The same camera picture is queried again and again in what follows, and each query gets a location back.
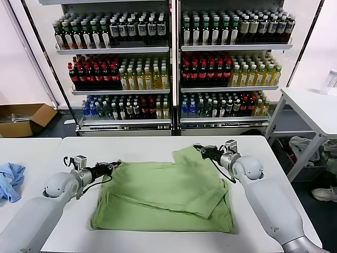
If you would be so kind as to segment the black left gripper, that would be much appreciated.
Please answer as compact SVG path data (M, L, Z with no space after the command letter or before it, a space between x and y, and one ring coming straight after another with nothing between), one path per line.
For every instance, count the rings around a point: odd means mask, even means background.
M103 176L103 175L111 175L112 171L116 169L122 162L115 161L115 162L98 162L92 167L92 175L94 176Z

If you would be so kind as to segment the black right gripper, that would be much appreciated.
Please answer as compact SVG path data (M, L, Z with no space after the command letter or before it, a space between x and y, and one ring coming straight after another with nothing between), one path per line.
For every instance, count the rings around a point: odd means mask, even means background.
M220 161L223 150L219 149L217 146L203 146L200 144L195 144L193 147L201 154L202 159L210 159L213 161Z

